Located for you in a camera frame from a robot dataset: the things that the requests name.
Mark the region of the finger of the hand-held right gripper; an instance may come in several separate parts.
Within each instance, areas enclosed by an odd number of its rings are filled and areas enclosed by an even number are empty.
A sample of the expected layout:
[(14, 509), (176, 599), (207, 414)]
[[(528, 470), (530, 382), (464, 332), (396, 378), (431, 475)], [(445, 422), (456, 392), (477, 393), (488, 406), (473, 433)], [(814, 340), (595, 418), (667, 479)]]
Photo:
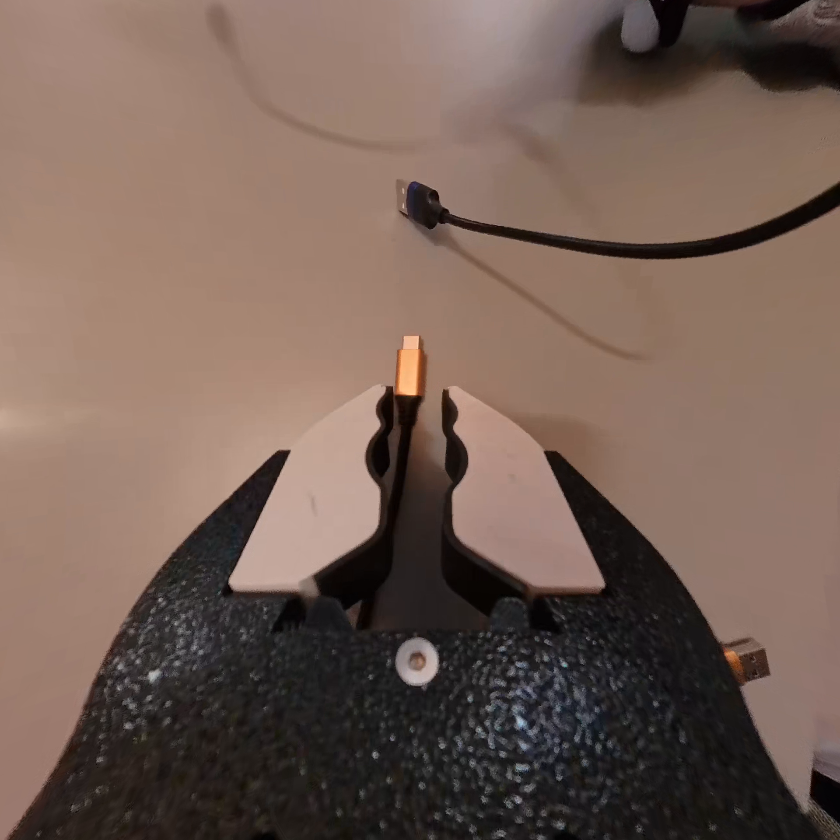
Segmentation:
[(686, 1), (629, 1), (623, 10), (621, 40), (630, 53), (673, 46), (683, 28)]

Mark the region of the beige desk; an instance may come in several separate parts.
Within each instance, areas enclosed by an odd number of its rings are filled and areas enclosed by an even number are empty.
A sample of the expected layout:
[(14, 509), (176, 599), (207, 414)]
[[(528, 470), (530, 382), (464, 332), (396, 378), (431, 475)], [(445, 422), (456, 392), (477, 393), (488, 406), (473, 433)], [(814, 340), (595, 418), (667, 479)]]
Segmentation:
[[(818, 838), (838, 58), (616, 2), (2, 2), (2, 838)], [(391, 569), (233, 593), (288, 452), (393, 389)], [(441, 569), (458, 386), (605, 580)]]

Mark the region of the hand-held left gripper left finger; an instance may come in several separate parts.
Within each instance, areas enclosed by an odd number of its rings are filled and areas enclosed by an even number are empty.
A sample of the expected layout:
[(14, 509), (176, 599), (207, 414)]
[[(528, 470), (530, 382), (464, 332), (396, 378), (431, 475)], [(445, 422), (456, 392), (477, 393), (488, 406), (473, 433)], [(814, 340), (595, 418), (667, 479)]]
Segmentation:
[(351, 607), (388, 575), (384, 475), (393, 389), (373, 385), (292, 446), (228, 578), (233, 593), (324, 596)]

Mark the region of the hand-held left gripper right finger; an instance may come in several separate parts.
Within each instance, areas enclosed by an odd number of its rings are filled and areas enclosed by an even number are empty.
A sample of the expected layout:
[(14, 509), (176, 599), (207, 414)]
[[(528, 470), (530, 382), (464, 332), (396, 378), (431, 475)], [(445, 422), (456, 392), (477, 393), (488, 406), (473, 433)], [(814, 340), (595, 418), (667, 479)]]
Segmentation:
[(536, 439), (454, 385), (442, 394), (442, 425), (448, 587), (485, 615), (505, 598), (601, 594), (603, 573)]

